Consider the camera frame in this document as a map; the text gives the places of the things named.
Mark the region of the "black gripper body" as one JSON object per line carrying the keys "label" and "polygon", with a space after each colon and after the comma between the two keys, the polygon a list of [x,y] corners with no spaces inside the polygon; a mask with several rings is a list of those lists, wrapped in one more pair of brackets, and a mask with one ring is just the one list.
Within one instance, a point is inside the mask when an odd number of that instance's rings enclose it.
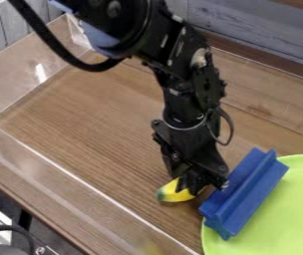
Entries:
{"label": "black gripper body", "polygon": [[210,137],[206,127],[193,130],[173,129],[165,121],[153,120],[153,139],[166,141],[181,152],[190,168],[203,169],[221,177],[221,186],[227,181],[229,166]]}

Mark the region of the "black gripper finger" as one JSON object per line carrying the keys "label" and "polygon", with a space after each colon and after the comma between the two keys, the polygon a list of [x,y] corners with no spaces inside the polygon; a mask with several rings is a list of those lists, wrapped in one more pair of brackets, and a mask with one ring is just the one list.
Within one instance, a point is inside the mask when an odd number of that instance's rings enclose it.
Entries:
{"label": "black gripper finger", "polygon": [[163,163],[165,163],[169,175],[173,178],[186,176],[186,173],[190,169],[190,165],[182,158],[181,152],[177,151],[166,141],[162,141],[159,145],[161,145],[162,159],[163,159]]}
{"label": "black gripper finger", "polygon": [[187,190],[193,196],[198,196],[206,186],[221,186],[221,177],[211,172],[191,168],[179,176],[177,191]]}

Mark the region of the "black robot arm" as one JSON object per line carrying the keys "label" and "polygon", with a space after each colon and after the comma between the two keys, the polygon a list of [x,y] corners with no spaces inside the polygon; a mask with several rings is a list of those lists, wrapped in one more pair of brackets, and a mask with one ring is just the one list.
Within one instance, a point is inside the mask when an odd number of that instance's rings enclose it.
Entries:
{"label": "black robot arm", "polygon": [[227,185],[229,168],[218,146],[221,124],[233,119],[221,101],[226,82],[209,42],[169,9],[165,0],[48,0],[76,17],[92,48],[106,57],[90,64],[63,45],[26,0],[8,0],[43,42],[72,66],[103,72],[135,57],[147,66],[163,94],[163,113],[151,122],[153,139],[175,180],[173,191],[197,196]]}

